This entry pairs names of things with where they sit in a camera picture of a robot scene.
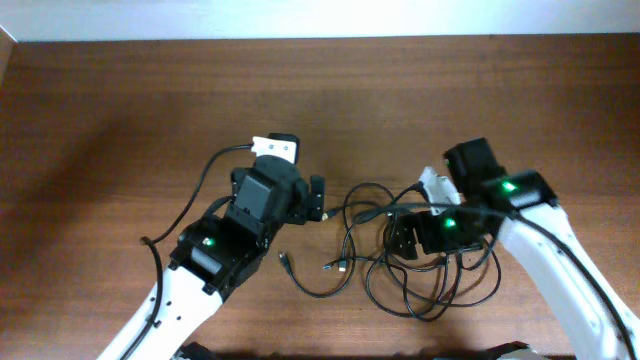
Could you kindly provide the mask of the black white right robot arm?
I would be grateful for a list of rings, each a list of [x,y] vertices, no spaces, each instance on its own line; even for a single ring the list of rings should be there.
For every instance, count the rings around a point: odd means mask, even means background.
[[[458,252],[489,235],[524,268],[577,358],[638,358],[638,317],[581,246],[544,177],[508,173],[485,138],[459,143],[443,158],[448,175],[425,168],[419,178],[423,202],[386,208],[402,225],[398,243]]]

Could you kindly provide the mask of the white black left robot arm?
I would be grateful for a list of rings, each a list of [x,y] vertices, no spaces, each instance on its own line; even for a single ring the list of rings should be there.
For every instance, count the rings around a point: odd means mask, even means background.
[[[169,359],[260,267],[285,224],[319,222],[325,179],[304,179],[274,155],[231,173],[223,216],[210,206],[180,234],[160,280],[101,353],[103,359]]]

